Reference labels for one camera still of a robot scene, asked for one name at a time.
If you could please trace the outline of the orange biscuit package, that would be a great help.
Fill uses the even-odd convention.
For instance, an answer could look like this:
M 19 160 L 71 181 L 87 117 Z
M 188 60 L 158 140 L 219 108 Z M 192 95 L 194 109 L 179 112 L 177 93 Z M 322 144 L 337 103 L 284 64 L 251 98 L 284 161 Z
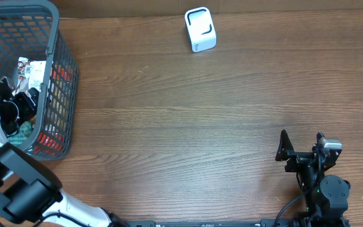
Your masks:
M 32 154 L 61 158 L 69 151 L 74 115 L 76 78 L 72 69 L 52 69 L 42 129 Z

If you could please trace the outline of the white brown snack pouch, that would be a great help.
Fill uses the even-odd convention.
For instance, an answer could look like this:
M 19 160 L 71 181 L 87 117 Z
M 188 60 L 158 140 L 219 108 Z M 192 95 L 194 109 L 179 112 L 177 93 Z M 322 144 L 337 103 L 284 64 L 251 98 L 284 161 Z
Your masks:
M 17 82 L 13 94 L 25 92 L 35 88 L 41 92 L 40 85 L 43 83 L 46 61 L 34 61 L 26 57 L 18 58 Z

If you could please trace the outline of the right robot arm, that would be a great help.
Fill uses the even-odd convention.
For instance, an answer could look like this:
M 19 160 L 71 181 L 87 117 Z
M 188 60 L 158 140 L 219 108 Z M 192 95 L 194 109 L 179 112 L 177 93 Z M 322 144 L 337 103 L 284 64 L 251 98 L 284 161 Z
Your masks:
M 276 161 L 286 162 L 285 171 L 296 174 L 302 194 L 286 204 L 274 219 L 273 226 L 349 226 L 343 214 L 349 208 L 350 182 L 326 171 L 335 166 L 343 149 L 337 139 L 322 132 L 316 135 L 311 151 L 297 152 L 286 130 L 280 133 Z M 305 200 L 306 210 L 282 221 L 283 213 L 293 204 Z

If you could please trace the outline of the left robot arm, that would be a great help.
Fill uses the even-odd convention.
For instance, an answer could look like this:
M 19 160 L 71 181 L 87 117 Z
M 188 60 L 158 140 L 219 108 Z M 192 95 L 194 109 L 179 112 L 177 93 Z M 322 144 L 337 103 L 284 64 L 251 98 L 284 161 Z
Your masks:
M 0 81 L 0 216 L 35 226 L 123 226 L 114 213 L 66 193 L 52 171 L 8 141 L 37 114 L 38 91 L 31 95 L 12 91 L 7 79 Z

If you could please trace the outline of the teal wipes packet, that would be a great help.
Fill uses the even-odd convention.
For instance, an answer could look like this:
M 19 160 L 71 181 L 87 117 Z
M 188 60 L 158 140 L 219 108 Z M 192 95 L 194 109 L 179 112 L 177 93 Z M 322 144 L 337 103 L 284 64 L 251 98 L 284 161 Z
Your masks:
M 16 135 L 12 135 L 8 137 L 8 142 L 19 146 L 21 143 L 26 141 L 32 134 L 33 124 L 29 121 L 24 122 Z

